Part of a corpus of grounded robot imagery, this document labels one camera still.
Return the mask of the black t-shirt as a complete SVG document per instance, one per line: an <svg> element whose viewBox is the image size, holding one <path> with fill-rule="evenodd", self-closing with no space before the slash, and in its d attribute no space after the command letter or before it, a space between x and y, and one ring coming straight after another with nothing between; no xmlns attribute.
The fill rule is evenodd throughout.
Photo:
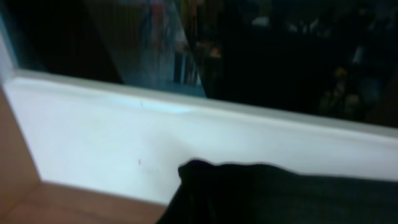
<svg viewBox="0 0 398 224"><path fill-rule="evenodd" d="M199 160L178 174L159 223L397 223L397 182Z"/></svg>

